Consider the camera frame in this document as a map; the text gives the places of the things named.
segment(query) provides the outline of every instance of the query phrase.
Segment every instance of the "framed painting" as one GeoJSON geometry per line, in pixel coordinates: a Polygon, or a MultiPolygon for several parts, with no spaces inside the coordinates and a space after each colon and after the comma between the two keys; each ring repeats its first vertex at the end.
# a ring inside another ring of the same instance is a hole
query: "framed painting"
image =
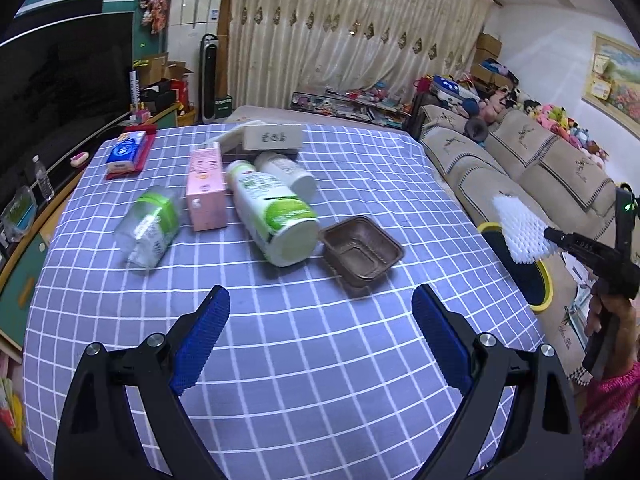
{"type": "Polygon", "coordinates": [[[582,98],[640,139],[640,50],[594,33],[582,98]]]}

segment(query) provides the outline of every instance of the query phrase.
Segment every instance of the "curtain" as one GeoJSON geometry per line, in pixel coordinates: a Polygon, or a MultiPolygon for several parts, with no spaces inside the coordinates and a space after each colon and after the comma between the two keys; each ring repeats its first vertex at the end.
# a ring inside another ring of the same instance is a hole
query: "curtain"
{"type": "Polygon", "coordinates": [[[457,74],[491,0],[232,0],[228,80],[237,106],[386,82],[408,102],[426,73],[457,74]]]}

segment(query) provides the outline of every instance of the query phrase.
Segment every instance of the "human hand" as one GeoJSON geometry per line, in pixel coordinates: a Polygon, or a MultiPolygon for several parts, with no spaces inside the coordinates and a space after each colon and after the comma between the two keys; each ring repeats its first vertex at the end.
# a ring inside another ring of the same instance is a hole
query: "human hand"
{"type": "Polygon", "coordinates": [[[599,293],[597,283],[591,289],[591,293],[593,297],[589,303],[584,333],[591,336],[602,329],[600,322],[602,307],[620,318],[620,328],[613,352],[606,365],[605,376],[608,378],[622,376],[631,370],[636,360],[636,310],[623,296],[599,293]]]}
{"type": "Polygon", "coordinates": [[[599,332],[602,329],[600,322],[600,313],[602,307],[606,308],[610,313],[620,318],[621,327],[623,324],[636,326],[636,311],[631,306],[631,302],[623,296],[610,296],[608,294],[598,294],[596,285],[591,289],[593,297],[589,302],[589,313],[587,315],[587,325],[584,333],[587,337],[599,332]]]}

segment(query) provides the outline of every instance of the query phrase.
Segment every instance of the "tower fan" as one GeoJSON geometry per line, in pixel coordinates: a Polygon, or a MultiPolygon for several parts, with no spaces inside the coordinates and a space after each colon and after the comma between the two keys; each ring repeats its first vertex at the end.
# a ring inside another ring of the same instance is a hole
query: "tower fan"
{"type": "Polygon", "coordinates": [[[216,55],[218,37],[205,34],[200,42],[200,119],[211,124],[216,115],[216,55]]]}

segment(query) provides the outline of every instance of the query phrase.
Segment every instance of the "blue checkered tablecloth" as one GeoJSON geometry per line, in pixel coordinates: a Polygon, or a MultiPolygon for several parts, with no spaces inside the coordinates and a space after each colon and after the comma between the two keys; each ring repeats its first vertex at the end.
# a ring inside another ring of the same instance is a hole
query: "blue checkered tablecloth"
{"type": "MultiPolygon", "coordinates": [[[[285,269],[264,261],[228,197],[229,226],[183,226],[159,267],[127,267],[112,232],[149,186],[183,190],[190,151],[225,125],[158,133],[137,178],[105,181],[106,142],[60,219],[30,310],[24,389],[31,457],[48,477],[65,394],[85,346],[138,345],[192,312],[215,284],[231,317],[182,404],[230,480],[410,479],[460,403],[411,314],[429,282],[450,310],[508,346],[542,330],[473,224],[431,177],[422,148],[390,132],[307,126],[298,158],[318,180],[323,226],[373,218],[406,256],[373,288],[350,290],[319,245],[285,269]]],[[[225,155],[229,162],[237,155],[225,155]]],[[[493,455],[506,390],[476,467],[493,455]]],[[[167,471],[134,388],[133,417],[150,463],[167,471]]]]}

